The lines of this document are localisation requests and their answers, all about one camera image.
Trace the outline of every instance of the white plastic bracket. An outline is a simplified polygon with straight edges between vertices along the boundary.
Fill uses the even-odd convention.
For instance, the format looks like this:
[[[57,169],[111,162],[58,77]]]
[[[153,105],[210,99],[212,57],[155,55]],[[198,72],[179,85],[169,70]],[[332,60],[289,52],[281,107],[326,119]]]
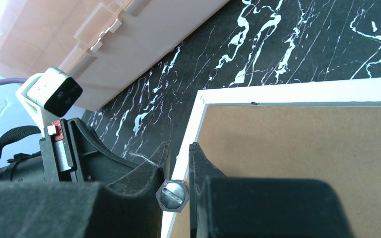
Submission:
[[[122,22],[119,20],[119,19],[116,19],[115,22],[110,26],[108,27],[105,31],[102,31],[99,35],[99,39],[97,40],[97,42],[90,48],[90,50],[92,52],[97,52],[100,47],[103,45],[103,43],[101,42],[102,38],[110,31],[112,33],[114,33],[120,26],[122,25]]]
[[[24,109],[33,119],[34,123],[40,128],[42,137],[45,136],[45,127],[52,124],[53,121],[60,118],[49,111],[46,111],[33,101],[27,98],[27,92],[39,80],[43,73],[36,73],[29,77],[27,81],[15,92],[17,99],[20,101]]]

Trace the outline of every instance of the metal bolt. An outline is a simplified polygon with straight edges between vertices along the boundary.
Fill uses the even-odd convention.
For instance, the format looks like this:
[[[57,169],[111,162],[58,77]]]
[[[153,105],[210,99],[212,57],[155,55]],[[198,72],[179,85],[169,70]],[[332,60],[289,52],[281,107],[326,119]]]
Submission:
[[[189,201],[189,188],[186,181],[166,180],[156,193],[163,211],[181,212]]]

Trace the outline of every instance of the brown cardboard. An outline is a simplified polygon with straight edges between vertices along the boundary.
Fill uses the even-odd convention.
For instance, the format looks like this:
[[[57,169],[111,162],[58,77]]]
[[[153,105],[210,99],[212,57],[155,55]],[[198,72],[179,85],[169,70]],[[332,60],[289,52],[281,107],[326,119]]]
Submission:
[[[198,141],[228,176],[328,182],[356,237],[381,237],[381,108],[212,106]],[[184,212],[171,237],[188,230]]]

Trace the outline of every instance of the black plastic part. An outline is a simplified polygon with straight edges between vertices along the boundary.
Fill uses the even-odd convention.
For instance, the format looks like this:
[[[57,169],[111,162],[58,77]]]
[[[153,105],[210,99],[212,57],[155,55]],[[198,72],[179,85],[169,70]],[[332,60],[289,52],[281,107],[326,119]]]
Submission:
[[[61,120],[64,133],[64,154],[72,169],[60,172],[54,136],[45,133],[39,142],[41,156],[16,159],[0,169],[0,180],[13,182],[84,182],[110,184],[123,177],[136,164],[126,161],[107,149],[94,130],[80,119]]]
[[[61,118],[68,112],[81,94],[81,86],[73,78],[69,77],[50,96],[43,107],[45,110]]]
[[[323,181],[228,178],[197,143],[190,145],[189,173],[191,237],[354,237],[337,194]]]

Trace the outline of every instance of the purple cable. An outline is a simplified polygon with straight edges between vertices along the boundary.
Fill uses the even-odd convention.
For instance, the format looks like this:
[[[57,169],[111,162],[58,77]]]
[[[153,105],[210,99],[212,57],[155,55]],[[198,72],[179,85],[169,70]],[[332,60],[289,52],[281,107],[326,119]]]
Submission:
[[[10,83],[25,83],[27,81],[26,78],[4,78],[0,79],[0,86]]]

